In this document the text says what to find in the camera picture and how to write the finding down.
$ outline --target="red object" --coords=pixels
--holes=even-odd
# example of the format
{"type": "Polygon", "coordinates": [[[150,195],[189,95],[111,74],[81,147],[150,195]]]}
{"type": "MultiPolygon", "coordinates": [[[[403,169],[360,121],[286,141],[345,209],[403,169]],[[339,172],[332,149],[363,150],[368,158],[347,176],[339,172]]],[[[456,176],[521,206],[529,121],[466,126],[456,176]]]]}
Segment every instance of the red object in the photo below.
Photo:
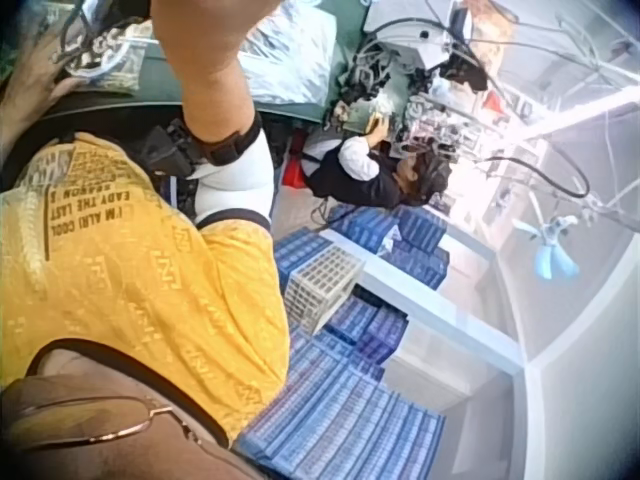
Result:
{"type": "Polygon", "coordinates": [[[289,149],[289,161],[287,162],[287,167],[282,177],[282,184],[284,186],[298,190],[307,188],[307,184],[304,183],[304,172],[302,171],[300,159],[302,158],[302,149],[308,136],[309,134],[306,131],[300,129],[297,129],[293,133],[291,148],[289,149]]]}
{"type": "Polygon", "coordinates": [[[500,97],[496,95],[496,93],[492,90],[487,95],[487,99],[484,102],[484,108],[487,110],[493,110],[494,112],[504,115],[504,110],[502,109],[502,102],[500,101],[500,97]]]}

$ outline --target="person in black vest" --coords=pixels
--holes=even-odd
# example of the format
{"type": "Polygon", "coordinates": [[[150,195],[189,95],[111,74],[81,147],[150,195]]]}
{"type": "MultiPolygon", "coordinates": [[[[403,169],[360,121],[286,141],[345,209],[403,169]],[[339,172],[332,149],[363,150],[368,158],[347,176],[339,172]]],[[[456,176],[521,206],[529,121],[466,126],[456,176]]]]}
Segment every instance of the person in black vest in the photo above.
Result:
{"type": "Polygon", "coordinates": [[[348,140],[313,132],[303,150],[302,169],[314,196],[391,210],[399,205],[426,205],[435,193],[447,189],[451,169],[436,149],[400,161],[374,157],[371,150],[388,134],[388,119],[380,120],[370,134],[348,140]]]}

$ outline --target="fluorescent light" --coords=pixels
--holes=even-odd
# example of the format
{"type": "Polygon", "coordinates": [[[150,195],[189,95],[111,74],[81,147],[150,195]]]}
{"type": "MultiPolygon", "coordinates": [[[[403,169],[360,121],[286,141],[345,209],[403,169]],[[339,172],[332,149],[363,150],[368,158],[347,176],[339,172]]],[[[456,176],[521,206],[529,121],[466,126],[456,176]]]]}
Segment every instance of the fluorescent light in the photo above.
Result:
{"type": "Polygon", "coordinates": [[[531,138],[557,132],[633,102],[640,102],[640,86],[626,87],[608,97],[552,115],[536,125],[514,132],[509,141],[520,143],[531,138]]]}

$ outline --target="hand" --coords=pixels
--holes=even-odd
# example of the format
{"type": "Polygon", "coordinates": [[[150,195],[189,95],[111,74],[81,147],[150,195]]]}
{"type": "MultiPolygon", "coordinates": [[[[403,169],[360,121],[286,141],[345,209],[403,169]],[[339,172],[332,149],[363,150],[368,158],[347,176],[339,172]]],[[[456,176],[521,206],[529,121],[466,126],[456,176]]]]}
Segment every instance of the hand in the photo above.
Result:
{"type": "MultiPolygon", "coordinates": [[[[32,18],[30,24],[33,27],[39,22],[32,18]]],[[[60,45],[58,33],[59,28],[54,26],[39,40],[36,40],[33,28],[22,34],[18,60],[0,104],[2,157],[49,108],[85,82],[83,79],[67,78],[55,83],[64,68],[64,64],[51,61],[60,45]]]]}
{"type": "Polygon", "coordinates": [[[152,0],[156,37],[178,78],[206,85],[237,57],[249,31],[281,0],[152,0]]]}
{"type": "Polygon", "coordinates": [[[382,117],[378,120],[378,124],[373,131],[367,135],[367,143],[370,148],[380,144],[389,136],[389,117],[382,117]]]}

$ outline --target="eyeglasses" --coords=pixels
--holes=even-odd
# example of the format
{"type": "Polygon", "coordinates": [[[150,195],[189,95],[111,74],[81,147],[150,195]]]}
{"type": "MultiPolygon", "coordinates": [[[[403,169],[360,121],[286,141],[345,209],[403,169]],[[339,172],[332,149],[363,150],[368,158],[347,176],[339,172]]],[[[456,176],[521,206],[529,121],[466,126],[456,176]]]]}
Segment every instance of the eyeglasses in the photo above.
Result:
{"type": "Polygon", "coordinates": [[[136,397],[81,398],[27,408],[7,433],[11,444],[24,452],[82,447],[143,433],[160,415],[170,415],[182,427],[185,438],[208,455],[215,455],[172,407],[136,397]]]}

